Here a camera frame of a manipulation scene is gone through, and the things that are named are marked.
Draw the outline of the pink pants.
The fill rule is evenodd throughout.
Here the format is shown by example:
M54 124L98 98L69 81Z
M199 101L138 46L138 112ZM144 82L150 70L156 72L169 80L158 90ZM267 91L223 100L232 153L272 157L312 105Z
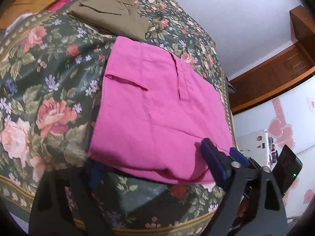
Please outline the pink pants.
M118 37L109 55L89 157L168 184L214 181L199 144L233 146L221 94L157 46Z

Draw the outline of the white appliance with stickers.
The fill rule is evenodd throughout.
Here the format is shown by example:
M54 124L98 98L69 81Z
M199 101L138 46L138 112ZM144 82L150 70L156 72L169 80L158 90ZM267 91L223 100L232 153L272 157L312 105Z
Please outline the white appliance with stickers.
M274 138L266 129L252 132L236 138L238 150L248 158L254 159L260 166L272 170L279 157Z

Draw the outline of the brown wooden wardrobe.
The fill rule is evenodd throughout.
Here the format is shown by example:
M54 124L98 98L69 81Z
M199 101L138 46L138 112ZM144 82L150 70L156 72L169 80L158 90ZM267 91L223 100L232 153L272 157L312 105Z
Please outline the brown wooden wardrobe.
M314 16L299 5L290 10L297 42L230 81L233 114L253 108L314 76Z

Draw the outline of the floral bedspread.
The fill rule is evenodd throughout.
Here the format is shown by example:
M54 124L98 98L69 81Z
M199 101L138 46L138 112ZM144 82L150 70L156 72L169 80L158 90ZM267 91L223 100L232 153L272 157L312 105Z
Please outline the floral bedspread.
M211 36L176 0L134 1L149 19L146 43L191 65L221 95L230 122L227 80ZM84 162L115 41L67 10L29 16L1 42L1 200L25 231L43 173ZM224 192L214 184L161 184L111 172L92 195L117 235L200 235Z

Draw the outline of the olive folded pants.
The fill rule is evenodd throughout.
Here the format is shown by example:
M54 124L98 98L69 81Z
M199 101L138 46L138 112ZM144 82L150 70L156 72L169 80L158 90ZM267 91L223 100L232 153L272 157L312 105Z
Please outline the olive folded pants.
M78 0L68 14L102 32L132 40L145 39L149 19L138 13L136 0Z

